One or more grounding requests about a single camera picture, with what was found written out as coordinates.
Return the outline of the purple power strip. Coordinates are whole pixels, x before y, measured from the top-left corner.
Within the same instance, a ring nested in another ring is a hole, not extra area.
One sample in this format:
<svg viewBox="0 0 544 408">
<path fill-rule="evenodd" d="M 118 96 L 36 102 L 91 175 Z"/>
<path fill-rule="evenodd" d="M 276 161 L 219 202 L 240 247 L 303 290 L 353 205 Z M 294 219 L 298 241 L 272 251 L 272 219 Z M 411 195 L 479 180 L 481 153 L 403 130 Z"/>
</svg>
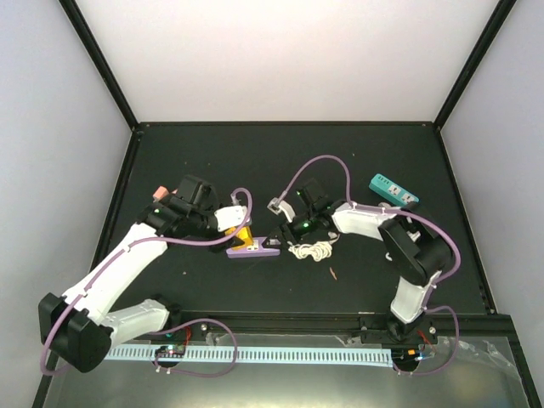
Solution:
<svg viewBox="0 0 544 408">
<path fill-rule="evenodd" d="M 255 237 L 250 246 L 245 246 L 239 249 L 230 248 L 226 251 L 226 254 L 230 259 L 269 258 L 279 256 L 281 254 L 281 250 L 275 247 L 265 247 L 265 240 L 265 237 Z"/>
</svg>

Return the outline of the yellow cube socket adapter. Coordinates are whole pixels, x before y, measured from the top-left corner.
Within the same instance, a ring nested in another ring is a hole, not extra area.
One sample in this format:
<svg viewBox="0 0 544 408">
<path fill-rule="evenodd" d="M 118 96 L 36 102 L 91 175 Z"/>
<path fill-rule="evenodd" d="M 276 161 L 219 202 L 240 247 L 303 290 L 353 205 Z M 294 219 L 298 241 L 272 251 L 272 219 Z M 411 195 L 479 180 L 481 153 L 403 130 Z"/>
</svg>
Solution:
<svg viewBox="0 0 544 408">
<path fill-rule="evenodd" d="M 230 241 L 229 249 L 238 251 L 253 244 L 252 232 L 249 226 L 244 226 Z"/>
</svg>

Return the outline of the small pink charger plug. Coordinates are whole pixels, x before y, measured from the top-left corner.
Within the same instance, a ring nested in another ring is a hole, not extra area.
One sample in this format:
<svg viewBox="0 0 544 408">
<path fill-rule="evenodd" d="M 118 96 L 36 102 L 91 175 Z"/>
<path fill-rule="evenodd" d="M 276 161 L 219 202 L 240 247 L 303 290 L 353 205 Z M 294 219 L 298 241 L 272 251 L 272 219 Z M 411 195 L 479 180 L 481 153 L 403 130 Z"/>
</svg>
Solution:
<svg viewBox="0 0 544 408">
<path fill-rule="evenodd" d="M 166 196 L 169 193 L 168 189 L 164 186 L 160 186 L 157 188 L 155 193 L 153 194 L 153 199 L 155 201 L 161 200 L 164 196 Z"/>
</svg>

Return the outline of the teal power strip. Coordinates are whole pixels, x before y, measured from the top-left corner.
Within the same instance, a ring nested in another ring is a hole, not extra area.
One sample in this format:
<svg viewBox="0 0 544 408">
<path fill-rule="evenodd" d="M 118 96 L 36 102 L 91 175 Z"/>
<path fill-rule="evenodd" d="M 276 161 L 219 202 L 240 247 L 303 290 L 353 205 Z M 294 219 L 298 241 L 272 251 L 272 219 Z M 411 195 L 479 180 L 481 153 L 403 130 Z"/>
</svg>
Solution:
<svg viewBox="0 0 544 408">
<path fill-rule="evenodd" d="M 384 175 L 377 173 L 370 181 L 369 188 L 395 207 L 403 207 L 419 198 Z"/>
</svg>

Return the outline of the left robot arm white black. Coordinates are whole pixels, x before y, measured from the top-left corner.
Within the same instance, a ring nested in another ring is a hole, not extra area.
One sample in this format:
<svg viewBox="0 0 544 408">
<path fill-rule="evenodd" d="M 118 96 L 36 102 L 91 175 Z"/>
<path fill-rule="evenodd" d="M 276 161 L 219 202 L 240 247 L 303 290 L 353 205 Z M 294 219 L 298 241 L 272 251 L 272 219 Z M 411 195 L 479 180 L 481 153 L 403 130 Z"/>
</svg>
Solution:
<svg viewBox="0 0 544 408">
<path fill-rule="evenodd" d="M 224 250 L 240 244 L 248 226 L 252 195 L 239 187 L 222 206 L 211 184 L 186 176 L 174 190 L 159 187 L 115 249 L 62 295 L 47 294 L 38 304 L 42 341 L 40 367 L 46 376 L 49 354 L 82 373 L 96 368 L 114 347 L 142 335 L 175 338 L 185 330 L 178 304 L 162 296 L 113 311 L 134 280 L 173 245 Z"/>
</svg>

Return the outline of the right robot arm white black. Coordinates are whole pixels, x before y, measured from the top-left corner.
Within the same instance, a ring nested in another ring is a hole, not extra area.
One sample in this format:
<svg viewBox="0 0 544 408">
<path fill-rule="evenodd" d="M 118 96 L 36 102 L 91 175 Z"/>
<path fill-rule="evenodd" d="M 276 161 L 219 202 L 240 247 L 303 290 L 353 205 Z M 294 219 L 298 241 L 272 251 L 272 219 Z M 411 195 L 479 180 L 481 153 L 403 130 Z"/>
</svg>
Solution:
<svg viewBox="0 0 544 408">
<path fill-rule="evenodd" d="M 320 262 L 332 255 L 334 243 L 343 235 L 381 241 L 388 260 L 399 272 L 385 330 L 393 342 L 407 342 L 417 333 L 417 324 L 427 312 L 428 300 L 444 268 L 459 266 L 456 243 L 424 218 L 421 206 L 414 201 L 402 207 L 333 201 L 314 180 L 297 195 L 305 205 L 300 214 L 282 196 L 269 202 L 268 209 L 285 220 L 265 238 L 263 247 L 285 249 L 299 260 Z"/>
</svg>

